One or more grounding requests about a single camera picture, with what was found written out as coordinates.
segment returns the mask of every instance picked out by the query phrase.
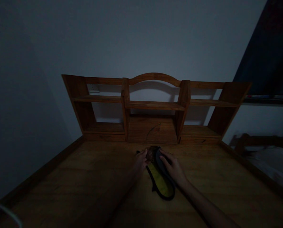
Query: white cable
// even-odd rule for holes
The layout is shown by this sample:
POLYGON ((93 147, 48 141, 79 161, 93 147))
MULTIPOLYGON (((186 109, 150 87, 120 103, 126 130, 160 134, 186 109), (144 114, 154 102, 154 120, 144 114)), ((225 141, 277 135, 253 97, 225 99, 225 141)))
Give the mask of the white cable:
POLYGON ((8 214, 15 222, 18 224, 19 228, 22 228, 21 220, 15 215, 10 209, 6 208, 2 204, 0 204, 0 209, 3 210, 6 214, 8 214))

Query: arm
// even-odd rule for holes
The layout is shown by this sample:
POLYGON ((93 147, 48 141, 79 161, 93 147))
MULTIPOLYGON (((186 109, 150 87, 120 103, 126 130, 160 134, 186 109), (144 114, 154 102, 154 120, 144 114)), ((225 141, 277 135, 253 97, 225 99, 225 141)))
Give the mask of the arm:
POLYGON ((217 208, 189 182, 177 158, 162 149, 160 149, 160 152, 172 162, 170 165, 163 156, 160 156, 160 159, 165 164, 170 176, 191 199, 212 227, 239 227, 233 220, 231 220, 231 218, 217 208))
POLYGON ((146 154, 147 149, 137 154, 133 167, 115 185, 109 188, 94 205, 89 207, 71 227, 104 227, 121 199, 146 168, 146 154))

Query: forearm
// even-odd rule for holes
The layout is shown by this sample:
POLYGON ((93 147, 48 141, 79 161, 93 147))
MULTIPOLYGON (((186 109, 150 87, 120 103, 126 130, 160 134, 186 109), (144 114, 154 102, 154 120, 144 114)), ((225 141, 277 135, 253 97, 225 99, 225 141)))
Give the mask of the forearm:
POLYGON ((116 184, 100 196, 95 204, 88 208, 75 221, 72 227, 104 227, 121 199, 136 180, 136 171, 131 169, 116 184))
POLYGON ((181 184, 180 187, 212 227, 239 227, 224 212, 203 196, 188 180, 181 184))

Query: small drawer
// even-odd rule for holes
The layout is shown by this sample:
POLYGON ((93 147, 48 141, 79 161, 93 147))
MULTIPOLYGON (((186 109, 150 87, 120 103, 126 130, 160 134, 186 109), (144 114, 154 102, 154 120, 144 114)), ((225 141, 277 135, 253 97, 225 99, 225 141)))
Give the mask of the small drawer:
POLYGON ((218 144, 220 142, 220 140, 221 140, 221 138, 181 136, 180 144, 213 145, 213 144, 218 144))

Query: wooden shelf board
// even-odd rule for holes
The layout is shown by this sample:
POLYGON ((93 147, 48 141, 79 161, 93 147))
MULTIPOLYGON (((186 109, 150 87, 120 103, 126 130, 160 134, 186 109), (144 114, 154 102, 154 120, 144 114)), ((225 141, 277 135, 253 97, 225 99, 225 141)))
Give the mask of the wooden shelf board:
POLYGON ((79 102, 101 102, 101 103, 121 103, 121 97, 116 96, 100 96, 100 95, 87 95, 83 97, 72 98, 73 101, 79 102))
POLYGON ((159 101, 129 101, 125 108, 133 109, 158 109, 158 110, 185 110, 185 108, 175 102, 159 101))
POLYGON ((177 144, 174 116, 132 114, 128 142, 177 144))
POLYGON ((211 130, 208 126, 184 125, 181 136, 211 137, 220 138, 221 136, 211 130))
POLYGON ((124 135, 124 129, 122 123, 103 123, 97 122, 88 127, 84 133, 97 133, 97 134, 115 134, 124 135))
POLYGON ((237 104, 229 103, 221 100, 207 100, 207 99, 191 99, 190 105, 197 106, 216 106, 216 107, 237 107, 237 104))

